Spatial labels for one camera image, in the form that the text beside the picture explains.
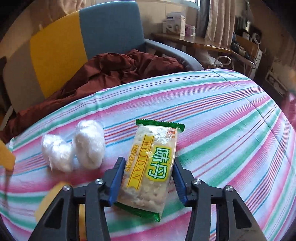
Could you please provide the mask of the green cracker packet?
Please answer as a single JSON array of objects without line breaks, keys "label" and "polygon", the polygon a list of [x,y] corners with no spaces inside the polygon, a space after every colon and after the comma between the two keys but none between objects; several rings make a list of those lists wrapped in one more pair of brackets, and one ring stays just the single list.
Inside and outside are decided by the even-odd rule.
[{"label": "green cracker packet", "polygon": [[159,222],[173,172],[178,134],[184,124],[137,119],[116,205]]}]

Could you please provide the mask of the white plastic bundle left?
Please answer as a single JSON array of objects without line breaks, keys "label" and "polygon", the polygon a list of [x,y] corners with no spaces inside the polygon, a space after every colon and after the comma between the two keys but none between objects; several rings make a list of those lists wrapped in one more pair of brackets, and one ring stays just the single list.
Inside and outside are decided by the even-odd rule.
[{"label": "white plastic bundle left", "polygon": [[51,171],[71,172],[73,170],[74,149],[58,135],[46,134],[42,137],[42,154]]}]

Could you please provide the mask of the yellow sponge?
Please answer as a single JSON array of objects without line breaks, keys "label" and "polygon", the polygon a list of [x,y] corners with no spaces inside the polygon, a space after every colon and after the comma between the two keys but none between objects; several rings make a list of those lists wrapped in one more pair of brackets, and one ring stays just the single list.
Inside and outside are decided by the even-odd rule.
[{"label": "yellow sponge", "polygon": [[6,147],[3,141],[0,141],[0,165],[8,171],[13,171],[16,158]]},{"label": "yellow sponge", "polygon": [[[59,182],[56,184],[49,192],[48,194],[43,198],[41,201],[39,207],[35,211],[35,219],[36,223],[38,223],[51,204],[51,202],[54,200],[56,195],[59,193],[59,191],[63,188],[63,186],[69,185],[68,182]],[[79,237],[80,240],[86,240],[86,227],[85,227],[85,204],[79,205]]]}]

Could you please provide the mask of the maroon blanket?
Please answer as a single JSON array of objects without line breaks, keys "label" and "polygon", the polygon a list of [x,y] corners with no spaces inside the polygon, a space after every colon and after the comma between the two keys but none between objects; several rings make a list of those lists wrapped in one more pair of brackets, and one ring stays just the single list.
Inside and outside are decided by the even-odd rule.
[{"label": "maroon blanket", "polygon": [[45,101],[19,111],[1,131],[1,140],[8,143],[48,114],[100,90],[184,71],[184,65],[174,57],[158,57],[136,49],[125,54],[98,54]]}]

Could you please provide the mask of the white plastic bundle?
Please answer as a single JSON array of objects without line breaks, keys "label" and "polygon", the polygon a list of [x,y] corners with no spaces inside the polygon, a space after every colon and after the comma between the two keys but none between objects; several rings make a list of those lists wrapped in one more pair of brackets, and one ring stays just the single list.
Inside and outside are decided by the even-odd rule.
[{"label": "white plastic bundle", "polygon": [[86,169],[97,169],[105,155],[104,129],[94,120],[82,120],[75,128],[73,146],[76,158]]},{"label": "white plastic bundle", "polygon": [[74,149],[58,135],[46,134],[42,137],[42,154],[51,171],[71,172],[73,170]]}]

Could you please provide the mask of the tricolour headboard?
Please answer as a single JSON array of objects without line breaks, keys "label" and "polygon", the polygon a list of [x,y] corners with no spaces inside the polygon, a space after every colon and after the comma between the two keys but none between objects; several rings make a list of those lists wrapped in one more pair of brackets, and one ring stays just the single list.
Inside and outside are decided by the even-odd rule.
[{"label": "tricolour headboard", "polygon": [[92,57],[144,47],[135,1],[111,1],[82,9],[48,25],[22,44],[4,67],[15,111],[43,102]]}]

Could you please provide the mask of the wooden desk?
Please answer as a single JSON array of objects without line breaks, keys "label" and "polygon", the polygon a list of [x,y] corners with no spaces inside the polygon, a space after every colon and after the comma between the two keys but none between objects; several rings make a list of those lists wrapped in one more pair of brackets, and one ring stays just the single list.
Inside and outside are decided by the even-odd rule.
[{"label": "wooden desk", "polygon": [[238,60],[246,64],[247,66],[250,66],[252,68],[255,67],[255,63],[235,53],[233,50],[231,50],[230,47],[223,46],[213,41],[205,40],[204,38],[201,38],[201,37],[178,36],[178,35],[170,35],[165,33],[152,33],[152,37],[157,40],[171,41],[173,43],[181,44],[189,48],[203,49],[207,51],[215,51],[215,52],[230,54],[231,56],[237,58]]}]

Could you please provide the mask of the white plastic bundle right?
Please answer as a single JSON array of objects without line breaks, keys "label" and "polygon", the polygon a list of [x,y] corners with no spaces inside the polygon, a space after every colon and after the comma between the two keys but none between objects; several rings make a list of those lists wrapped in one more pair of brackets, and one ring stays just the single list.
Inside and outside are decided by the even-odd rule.
[{"label": "white plastic bundle right", "polygon": [[105,155],[104,129],[94,120],[82,120],[75,128],[73,146],[76,158],[86,169],[97,169]]}]

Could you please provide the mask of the striped bed sheet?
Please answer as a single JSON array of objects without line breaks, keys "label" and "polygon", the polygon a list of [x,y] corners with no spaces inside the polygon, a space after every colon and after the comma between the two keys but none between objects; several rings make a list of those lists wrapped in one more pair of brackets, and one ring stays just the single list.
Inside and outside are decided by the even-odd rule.
[{"label": "striped bed sheet", "polygon": [[[14,171],[1,169],[1,217],[16,240],[27,240],[35,211],[59,182],[85,185],[127,157],[138,118],[182,123],[176,155],[208,185],[232,185],[267,240],[280,240],[295,219],[295,130],[280,107],[252,80],[213,69],[149,78],[99,91],[38,121],[8,143]],[[72,140],[81,120],[105,132],[98,170],[52,172],[42,155],[47,133]]]}]

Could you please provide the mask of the pink curtain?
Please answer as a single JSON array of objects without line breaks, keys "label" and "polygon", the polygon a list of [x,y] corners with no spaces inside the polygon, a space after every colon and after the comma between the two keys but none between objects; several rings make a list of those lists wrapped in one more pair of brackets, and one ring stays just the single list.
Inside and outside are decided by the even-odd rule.
[{"label": "pink curtain", "polygon": [[230,47],[235,24],[234,0],[210,0],[207,41]]}]

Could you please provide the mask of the white appliance box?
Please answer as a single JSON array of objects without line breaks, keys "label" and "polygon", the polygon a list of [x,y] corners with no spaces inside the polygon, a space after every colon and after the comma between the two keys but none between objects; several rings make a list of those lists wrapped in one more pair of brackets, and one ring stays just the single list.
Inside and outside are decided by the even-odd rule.
[{"label": "white appliance box", "polygon": [[184,36],[186,18],[181,12],[173,11],[166,14],[163,22],[163,33]]}]

